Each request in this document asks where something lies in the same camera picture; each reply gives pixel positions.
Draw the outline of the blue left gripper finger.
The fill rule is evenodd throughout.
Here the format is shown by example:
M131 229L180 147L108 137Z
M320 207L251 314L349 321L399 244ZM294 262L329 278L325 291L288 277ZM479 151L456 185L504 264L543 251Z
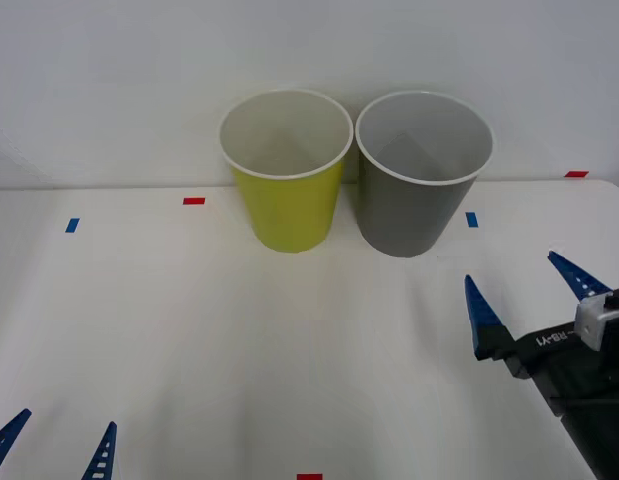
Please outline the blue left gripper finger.
M31 415L25 408L0 430L0 466Z
M113 479L116 437L117 424L110 422L82 476L82 480Z

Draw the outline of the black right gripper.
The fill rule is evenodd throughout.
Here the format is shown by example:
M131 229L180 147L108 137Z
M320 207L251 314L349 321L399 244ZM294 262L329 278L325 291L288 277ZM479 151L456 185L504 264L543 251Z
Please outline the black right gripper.
M548 260L579 301L612 291L554 251ZM465 276L464 288L477 360L504 360L512 376L534 382L556 416L588 407L619 406L619 327L603 334L598 350L584 343L573 323L514 341L470 275Z

